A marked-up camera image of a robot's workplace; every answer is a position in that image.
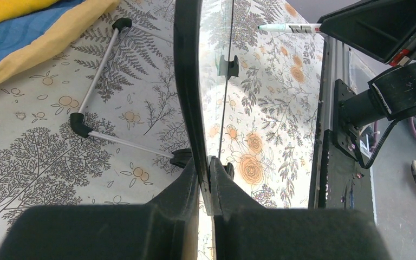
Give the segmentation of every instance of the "white rod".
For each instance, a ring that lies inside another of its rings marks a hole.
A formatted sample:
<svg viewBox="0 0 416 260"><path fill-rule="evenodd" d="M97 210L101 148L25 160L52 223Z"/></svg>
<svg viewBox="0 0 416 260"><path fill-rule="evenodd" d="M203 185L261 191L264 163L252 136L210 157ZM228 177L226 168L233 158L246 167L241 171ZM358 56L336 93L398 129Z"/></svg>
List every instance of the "white rod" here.
<svg viewBox="0 0 416 260"><path fill-rule="evenodd" d="M131 146L131 147L134 147L136 149L140 149L140 150L143 150L143 151L146 151L146 152L155 153L155 154L158 154L158 155L161 155L161 156L164 156L164 157L168 157L170 159L172 159L174 157L174 155L171 154L171 153L165 153L165 152L162 152L162 151L159 151L159 150L154 150L154 149L151 149L151 148L147 148L145 146L138 145L138 144L135 144L133 142L125 141L125 140L122 140L122 139L119 139L119 138L115 138L115 137L107 135L107 134L98 133L96 131L91 131L90 133L88 133L88 135L90 135L92 137L105 139L105 140L108 140L108 141L111 141L111 142L117 142L119 144L123 144L123 145L126 145L126 146Z"/></svg>
<svg viewBox="0 0 416 260"><path fill-rule="evenodd" d="M170 39L168 39L168 38L165 38L165 37L163 37L163 36L160 36L160 35L156 35L155 33L153 33L153 32L151 32L151 31L147 30L147 29L146 29L146 28L144 28L144 27L141 27L141 26L139 26L139 25L133 25L133 27L135 27L135 28L137 28L138 30L141 30L141 31L143 31L143 32L145 32L145 33L147 33L147 34L153 35L153 36L154 36L154 37L156 37L156 38L159 38L159 39L164 40L164 41L169 42L169 43L173 43L173 41L172 41L172 40L170 40Z"/></svg>
<svg viewBox="0 0 416 260"><path fill-rule="evenodd" d="M93 78L92 84L90 84L90 87L88 88L87 94L82 100L82 104L79 108L79 113L83 114L83 111L85 110L85 107L87 105L87 100L92 95L93 89L95 88L96 84L98 83L98 80L101 77L101 73L103 72L103 68L105 67L107 60L109 58L109 55L111 54L112 47L115 43L115 40L117 40L117 36L119 35L119 30L117 28L114 29L114 33L112 34L112 38L109 41L109 45L106 49L105 54L103 55L103 59L101 60L100 66L98 67L98 70L96 71L95 77Z"/></svg>

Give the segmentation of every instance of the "black cylinder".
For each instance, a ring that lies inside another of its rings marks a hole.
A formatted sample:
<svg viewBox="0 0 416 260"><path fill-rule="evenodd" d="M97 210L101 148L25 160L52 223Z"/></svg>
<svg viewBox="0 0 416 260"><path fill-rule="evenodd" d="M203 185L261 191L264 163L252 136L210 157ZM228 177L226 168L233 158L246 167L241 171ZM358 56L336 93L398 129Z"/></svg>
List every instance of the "black cylinder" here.
<svg viewBox="0 0 416 260"><path fill-rule="evenodd" d="M357 127L386 117L370 89L343 101L340 110L345 121Z"/></svg>

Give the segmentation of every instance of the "black mounting plate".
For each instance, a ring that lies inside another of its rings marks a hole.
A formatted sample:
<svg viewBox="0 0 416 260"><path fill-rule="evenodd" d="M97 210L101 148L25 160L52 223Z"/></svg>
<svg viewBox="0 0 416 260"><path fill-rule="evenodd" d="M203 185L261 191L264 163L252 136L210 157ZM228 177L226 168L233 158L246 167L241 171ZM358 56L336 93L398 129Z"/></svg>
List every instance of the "black mounting plate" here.
<svg viewBox="0 0 416 260"><path fill-rule="evenodd" d="M356 160L356 156L349 133L355 135L358 147L360 147L359 131L353 125L346 123L340 107L343 106L343 101L355 95L355 92L342 80L338 79L334 82L333 144L342 153L354 160Z"/></svg>

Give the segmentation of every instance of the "towel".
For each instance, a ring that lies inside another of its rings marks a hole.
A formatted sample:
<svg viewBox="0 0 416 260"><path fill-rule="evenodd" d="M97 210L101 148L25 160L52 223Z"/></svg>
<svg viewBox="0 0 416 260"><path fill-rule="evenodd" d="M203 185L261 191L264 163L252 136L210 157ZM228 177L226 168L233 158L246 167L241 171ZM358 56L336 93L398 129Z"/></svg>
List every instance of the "towel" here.
<svg viewBox="0 0 416 260"><path fill-rule="evenodd" d="M58 0L0 0L0 22L47 8Z"/></svg>
<svg viewBox="0 0 416 260"><path fill-rule="evenodd" d="M61 0L0 23L0 83L62 52L120 0Z"/></svg>

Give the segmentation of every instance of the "black cable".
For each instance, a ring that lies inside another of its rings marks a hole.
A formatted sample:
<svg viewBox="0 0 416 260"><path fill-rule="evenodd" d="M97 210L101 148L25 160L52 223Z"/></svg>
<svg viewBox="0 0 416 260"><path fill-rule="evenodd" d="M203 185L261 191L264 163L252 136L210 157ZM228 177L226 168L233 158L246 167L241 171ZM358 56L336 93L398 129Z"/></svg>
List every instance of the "black cable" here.
<svg viewBox="0 0 416 260"><path fill-rule="evenodd" d="M387 139L387 137L390 134L390 132L393 130L393 127L399 121L400 120L395 119L395 120L393 120L393 122L390 123L390 125L385 130L385 133L382 135L382 138L380 139L379 143L375 147L374 151L372 152L372 154L371 154L371 156L370 156L370 158L369 158L369 160L367 161L366 164L365 164L365 162L363 160L363 155L361 154L361 150L360 150L360 148L358 146L358 143L356 142L355 136L352 135L352 134L350 135L350 139L351 139L352 143L355 145L355 156L356 156L356 159L358 160L358 162L360 163L361 168L363 168L363 169L369 169L374 164L374 160L377 157L377 154L379 154L380 148L384 144L384 142Z"/></svg>

